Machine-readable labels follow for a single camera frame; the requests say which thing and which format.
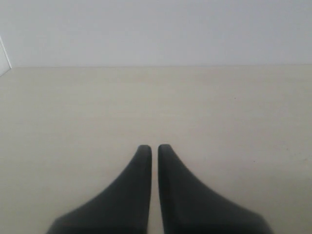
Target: white wall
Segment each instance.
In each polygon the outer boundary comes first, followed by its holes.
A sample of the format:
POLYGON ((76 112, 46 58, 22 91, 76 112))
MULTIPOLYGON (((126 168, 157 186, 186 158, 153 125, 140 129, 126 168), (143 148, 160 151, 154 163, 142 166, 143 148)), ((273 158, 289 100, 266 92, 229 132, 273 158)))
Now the white wall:
POLYGON ((13 67, 312 63, 311 0, 3 0, 13 67))
POLYGON ((10 69, 0 37, 0 76, 10 69))

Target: wall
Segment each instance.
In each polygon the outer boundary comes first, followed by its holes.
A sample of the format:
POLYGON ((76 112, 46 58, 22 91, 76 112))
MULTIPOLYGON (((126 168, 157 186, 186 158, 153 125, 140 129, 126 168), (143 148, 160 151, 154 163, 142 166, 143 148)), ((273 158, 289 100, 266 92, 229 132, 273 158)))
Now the wall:
POLYGON ((0 37, 0 76, 6 73, 10 69, 2 42, 0 37))
POLYGON ((311 0, 3 0, 13 67, 312 63, 311 0))

